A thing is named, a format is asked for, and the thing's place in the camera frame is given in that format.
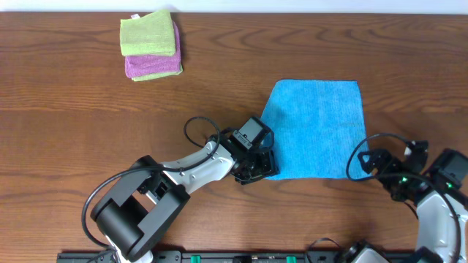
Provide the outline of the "blue microfiber cloth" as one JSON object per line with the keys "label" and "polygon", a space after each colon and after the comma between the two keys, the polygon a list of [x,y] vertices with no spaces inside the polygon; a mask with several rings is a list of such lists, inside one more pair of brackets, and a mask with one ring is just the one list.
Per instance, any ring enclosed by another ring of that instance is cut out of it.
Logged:
{"label": "blue microfiber cloth", "polygon": [[278,81],[261,115],[274,132],[274,180],[365,178],[355,148],[367,150],[361,92],[355,81]]}

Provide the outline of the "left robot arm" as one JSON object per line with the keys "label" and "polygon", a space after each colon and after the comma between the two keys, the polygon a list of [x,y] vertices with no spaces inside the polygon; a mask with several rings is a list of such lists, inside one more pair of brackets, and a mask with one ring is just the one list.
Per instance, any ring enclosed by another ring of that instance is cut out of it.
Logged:
{"label": "left robot arm", "polygon": [[193,192],[228,175],[248,184],[277,173],[270,148],[213,136],[201,149],[176,161],[138,159],[114,178],[113,187],[92,209],[91,219],[120,262],[149,262],[152,248]]}

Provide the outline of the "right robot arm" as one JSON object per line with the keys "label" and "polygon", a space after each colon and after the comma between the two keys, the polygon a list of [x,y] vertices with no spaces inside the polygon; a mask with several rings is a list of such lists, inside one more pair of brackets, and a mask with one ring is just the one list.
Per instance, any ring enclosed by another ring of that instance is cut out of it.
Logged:
{"label": "right robot arm", "polygon": [[466,262],[467,157],[446,148],[428,165],[423,141],[412,142],[400,160],[388,150],[354,151],[361,169],[378,180],[395,202],[407,203],[418,219],[415,251],[406,262]]}

